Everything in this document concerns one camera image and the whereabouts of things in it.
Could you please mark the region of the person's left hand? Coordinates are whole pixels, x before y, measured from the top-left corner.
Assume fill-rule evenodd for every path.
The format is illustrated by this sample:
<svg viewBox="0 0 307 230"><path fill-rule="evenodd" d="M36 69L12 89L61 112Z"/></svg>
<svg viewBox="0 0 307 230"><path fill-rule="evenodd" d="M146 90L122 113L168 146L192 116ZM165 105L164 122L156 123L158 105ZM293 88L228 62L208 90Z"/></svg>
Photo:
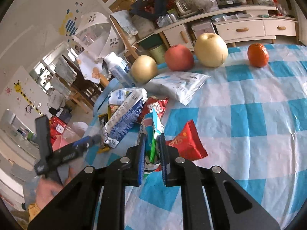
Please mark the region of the person's left hand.
<svg viewBox="0 0 307 230"><path fill-rule="evenodd" d="M36 205L42 210L49 202L53 200L55 194L59 193L75 176L75 172L72 167L69 168L68 178L64 182L64 185L45 178L40 178L36 188Z"/></svg>

